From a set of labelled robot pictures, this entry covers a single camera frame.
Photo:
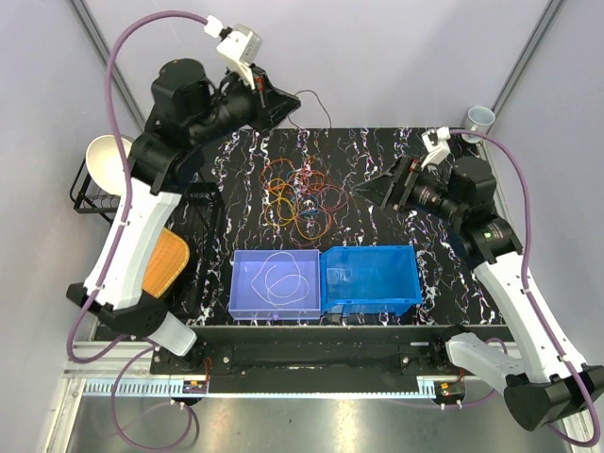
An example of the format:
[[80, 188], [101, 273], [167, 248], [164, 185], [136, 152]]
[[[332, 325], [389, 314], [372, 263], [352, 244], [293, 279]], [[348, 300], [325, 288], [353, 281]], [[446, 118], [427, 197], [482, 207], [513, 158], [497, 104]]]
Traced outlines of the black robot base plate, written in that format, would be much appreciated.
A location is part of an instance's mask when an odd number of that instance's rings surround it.
[[454, 327], [198, 327], [187, 358], [165, 349], [153, 375], [210, 374], [210, 395], [382, 394], [418, 390], [418, 377], [456, 379], [441, 339]]

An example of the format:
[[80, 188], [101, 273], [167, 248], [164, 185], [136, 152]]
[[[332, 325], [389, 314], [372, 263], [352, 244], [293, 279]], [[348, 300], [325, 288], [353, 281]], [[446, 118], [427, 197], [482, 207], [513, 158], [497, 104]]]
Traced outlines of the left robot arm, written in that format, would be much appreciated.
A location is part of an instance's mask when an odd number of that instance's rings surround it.
[[143, 276], [164, 225], [193, 176], [204, 149], [249, 126], [266, 134], [299, 109], [300, 99], [275, 87], [257, 65], [245, 80], [229, 71], [213, 85], [194, 59], [166, 63], [153, 81], [154, 106], [130, 148], [129, 180], [93, 270], [67, 289], [69, 300], [113, 331], [145, 338], [171, 352], [185, 374], [203, 364], [197, 336], [165, 302], [143, 290]]

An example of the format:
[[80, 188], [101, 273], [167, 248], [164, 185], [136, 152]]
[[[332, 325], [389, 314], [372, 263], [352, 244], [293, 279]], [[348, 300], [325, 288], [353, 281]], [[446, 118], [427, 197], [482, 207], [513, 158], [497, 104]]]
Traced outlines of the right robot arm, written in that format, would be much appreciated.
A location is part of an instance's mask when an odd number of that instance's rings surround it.
[[428, 351], [431, 368], [455, 368], [482, 379], [504, 398], [525, 430], [587, 409], [603, 393], [603, 368], [590, 365], [565, 337], [523, 262], [528, 247], [496, 213], [489, 163], [461, 157], [441, 183], [416, 159], [400, 158], [385, 173], [355, 186], [371, 203], [394, 211], [421, 210], [446, 223], [455, 253], [495, 301], [515, 340], [514, 359], [466, 327], [449, 327]]

